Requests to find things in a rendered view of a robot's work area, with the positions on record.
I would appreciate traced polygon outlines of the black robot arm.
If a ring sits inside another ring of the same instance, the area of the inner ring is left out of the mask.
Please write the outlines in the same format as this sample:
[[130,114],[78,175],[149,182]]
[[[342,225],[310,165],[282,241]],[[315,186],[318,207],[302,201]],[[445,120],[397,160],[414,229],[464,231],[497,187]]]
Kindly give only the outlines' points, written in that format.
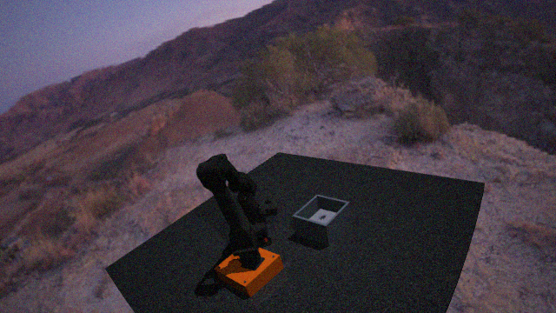
[[[232,255],[239,256],[243,268],[255,271],[265,258],[258,251],[259,243],[255,231],[249,220],[242,220],[225,184],[227,180],[232,192],[240,191],[236,201],[244,210],[248,210],[255,207],[255,182],[245,173],[239,172],[225,154],[212,156],[208,161],[200,163],[196,168],[196,175],[202,185],[213,192],[228,222]],[[266,199],[263,205],[258,203],[258,207],[262,219],[277,215],[276,204],[270,199]]]

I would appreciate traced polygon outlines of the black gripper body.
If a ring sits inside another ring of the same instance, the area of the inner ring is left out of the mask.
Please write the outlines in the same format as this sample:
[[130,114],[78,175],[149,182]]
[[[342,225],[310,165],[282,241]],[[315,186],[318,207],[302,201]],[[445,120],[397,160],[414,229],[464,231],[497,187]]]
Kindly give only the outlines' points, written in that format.
[[268,232],[266,224],[262,220],[257,202],[255,203],[255,207],[252,209],[243,210],[243,214],[244,216],[247,216],[250,223],[253,223],[253,226],[251,227],[255,231],[256,236],[261,236]]

